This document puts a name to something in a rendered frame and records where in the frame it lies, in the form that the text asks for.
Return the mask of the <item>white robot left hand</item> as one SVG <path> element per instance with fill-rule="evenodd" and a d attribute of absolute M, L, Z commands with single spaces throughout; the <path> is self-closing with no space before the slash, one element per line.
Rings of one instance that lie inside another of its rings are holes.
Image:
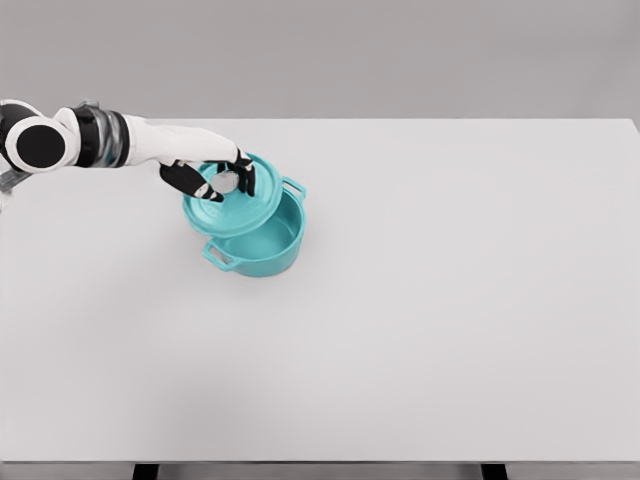
<path fill-rule="evenodd" d="M 256 174 L 253 159 L 233 141 L 197 127 L 161 126 L 166 145 L 161 155 L 161 179 L 179 192 L 196 199 L 220 203 L 224 196 L 216 191 L 195 167 L 196 163 L 216 164 L 218 171 L 238 176 L 238 190 L 255 195 Z"/>

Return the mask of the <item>teal pot lid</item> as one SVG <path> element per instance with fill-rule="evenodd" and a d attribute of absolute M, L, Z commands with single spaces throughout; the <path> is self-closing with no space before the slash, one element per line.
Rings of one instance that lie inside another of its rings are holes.
<path fill-rule="evenodd" d="M 210 237 L 230 238 L 260 227 L 275 213 L 282 197 L 282 177 L 271 163 L 250 157 L 256 177 L 253 197 L 237 188 L 223 193 L 222 202 L 183 196 L 183 212 L 194 229 Z"/>

